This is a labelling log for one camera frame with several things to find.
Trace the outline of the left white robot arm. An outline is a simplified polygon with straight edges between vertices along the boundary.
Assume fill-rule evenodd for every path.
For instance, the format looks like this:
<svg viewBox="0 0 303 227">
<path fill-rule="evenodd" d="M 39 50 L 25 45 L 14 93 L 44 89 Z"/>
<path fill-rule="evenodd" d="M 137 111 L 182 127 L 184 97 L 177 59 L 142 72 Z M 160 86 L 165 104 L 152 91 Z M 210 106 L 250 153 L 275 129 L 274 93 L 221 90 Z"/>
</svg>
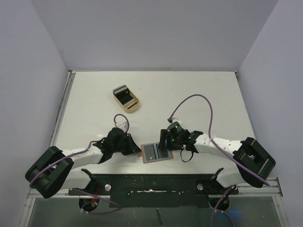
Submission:
<svg viewBox="0 0 303 227">
<path fill-rule="evenodd" d="M 114 153 L 128 156 L 140 151 L 131 134 L 114 127 L 106 137 L 91 141 L 86 148 L 61 150 L 57 146 L 49 147 L 27 170 L 25 179 L 45 199 L 63 189 L 76 188 L 92 194 L 96 190 L 96 178 L 85 166 L 102 164 Z"/>
</svg>

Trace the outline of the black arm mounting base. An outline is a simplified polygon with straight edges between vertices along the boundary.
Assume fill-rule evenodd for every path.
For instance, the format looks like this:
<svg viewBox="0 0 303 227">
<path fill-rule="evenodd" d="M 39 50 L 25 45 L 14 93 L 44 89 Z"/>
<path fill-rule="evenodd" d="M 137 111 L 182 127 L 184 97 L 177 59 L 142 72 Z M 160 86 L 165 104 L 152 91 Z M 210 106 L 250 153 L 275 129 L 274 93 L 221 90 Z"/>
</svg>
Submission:
<svg viewBox="0 0 303 227">
<path fill-rule="evenodd" d="M 208 208 L 209 199 L 227 189 L 212 174 L 97 174 L 88 193 L 109 196 L 123 208 Z"/>
</svg>

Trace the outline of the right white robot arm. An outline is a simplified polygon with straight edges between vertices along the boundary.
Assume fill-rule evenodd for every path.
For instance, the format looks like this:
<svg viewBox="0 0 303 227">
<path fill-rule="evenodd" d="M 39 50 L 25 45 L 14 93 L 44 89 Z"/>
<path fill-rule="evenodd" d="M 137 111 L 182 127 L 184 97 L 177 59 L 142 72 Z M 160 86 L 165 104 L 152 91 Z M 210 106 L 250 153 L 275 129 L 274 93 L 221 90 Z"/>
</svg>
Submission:
<svg viewBox="0 0 303 227">
<path fill-rule="evenodd" d="M 215 193 L 222 193 L 228 187 L 239 183 L 248 183 L 255 188 L 267 185 L 267 178 L 276 166 L 274 158 L 251 137 L 245 140 L 226 140 L 212 138 L 201 131 L 192 131 L 173 122 L 166 129 L 160 131 L 160 151 L 189 151 L 194 154 L 210 154 L 226 158 L 235 166 L 221 167 L 211 181 L 211 189 Z"/>
</svg>

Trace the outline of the tan leather card holder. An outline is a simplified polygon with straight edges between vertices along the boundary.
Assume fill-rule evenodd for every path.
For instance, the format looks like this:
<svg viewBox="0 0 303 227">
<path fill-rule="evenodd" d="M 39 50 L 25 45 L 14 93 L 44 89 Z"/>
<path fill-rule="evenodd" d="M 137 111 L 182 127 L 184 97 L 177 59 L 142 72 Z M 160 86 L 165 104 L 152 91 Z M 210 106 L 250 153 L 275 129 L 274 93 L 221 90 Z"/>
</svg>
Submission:
<svg viewBox="0 0 303 227">
<path fill-rule="evenodd" d="M 146 161 L 145 161 L 145 158 L 144 158 L 143 146 L 144 146 L 144 145 L 149 145 L 149 144 L 153 144 L 153 145 L 154 145 L 155 153 L 156 153 L 156 160 L 155 160 L 155 161 L 152 161 L 152 162 L 146 162 Z M 166 160 L 173 159 L 173 153 L 172 153 L 172 151 L 169 151 L 169 153 L 170 153 L 170 157 L 169 157 L 169 158 L 166 158 L 166 159 L 158 159 L 158 154 L 157 154 L 158 143 L 149 143 L 149 144 L 142 144 L 142 145 L 141 145 L 141 152 L 138 153 L 138 157 L 141 157 L 141 158 L 142 158 L 144 164 L 153 163 L 153 162 L 160 162 L 160 161 L 166 161 Z"/>
</svg>

